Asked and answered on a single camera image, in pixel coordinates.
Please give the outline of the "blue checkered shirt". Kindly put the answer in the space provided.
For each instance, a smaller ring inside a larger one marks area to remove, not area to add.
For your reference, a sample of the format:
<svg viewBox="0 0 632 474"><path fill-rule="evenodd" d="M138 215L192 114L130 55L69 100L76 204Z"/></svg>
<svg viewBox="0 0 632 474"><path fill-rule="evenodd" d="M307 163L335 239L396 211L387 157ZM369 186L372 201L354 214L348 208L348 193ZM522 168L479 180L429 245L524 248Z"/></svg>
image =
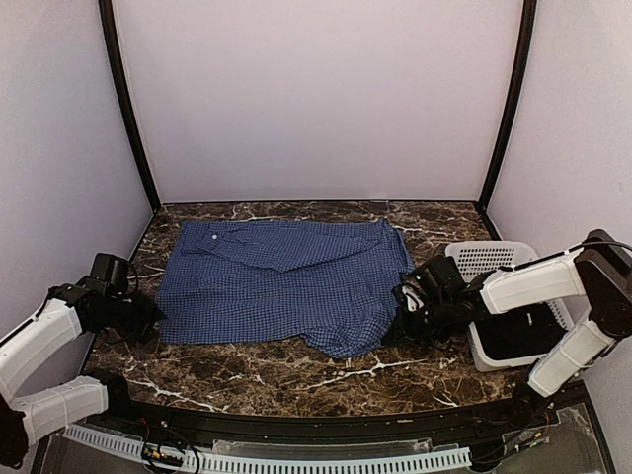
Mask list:
<svg viewBox="0 0 632 474"><path fill-rule="evenodd" d="M156 301L169 345L302 338L333 358L380 347L414 268L386 221L187 221Z"/></svg>

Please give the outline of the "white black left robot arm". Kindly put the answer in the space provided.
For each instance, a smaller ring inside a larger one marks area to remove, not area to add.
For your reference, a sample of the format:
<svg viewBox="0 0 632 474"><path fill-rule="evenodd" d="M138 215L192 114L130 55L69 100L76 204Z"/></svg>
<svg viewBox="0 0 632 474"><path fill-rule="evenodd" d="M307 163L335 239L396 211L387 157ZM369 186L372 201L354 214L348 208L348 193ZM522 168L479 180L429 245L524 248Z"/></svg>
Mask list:
<svg viewBox="0 0 632 474"><path fill-rule="evenodd" d="M146 344L165 315L138 288L131 262L96 255L77 283L51 287L41 307L1 341L1 463L21 468L39 441L87 417L102 414L119 431L139 422L126 379L94 369L73 380L19 396L18 390L45 361L80 336L116 332L123 342Z"/></svg>

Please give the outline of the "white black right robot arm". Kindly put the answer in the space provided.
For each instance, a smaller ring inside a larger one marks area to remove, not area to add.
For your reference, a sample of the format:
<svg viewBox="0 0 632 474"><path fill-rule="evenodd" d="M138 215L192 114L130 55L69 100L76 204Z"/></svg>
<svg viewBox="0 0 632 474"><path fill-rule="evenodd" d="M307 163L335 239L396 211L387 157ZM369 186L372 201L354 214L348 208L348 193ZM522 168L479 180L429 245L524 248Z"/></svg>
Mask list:
<svg viewBox="0 0 632 474"><path fill-rule="evenodd" d="M521 242L458 242L404 276L394 294L386 344L432 342L465 327L485 370L495 363L482 351L478 323L500 319L530 338L530 355L506 362L530 368L504 408L505 421L523 429L569 379L630 337L631 247L602 229L545 257Z"/></svg>

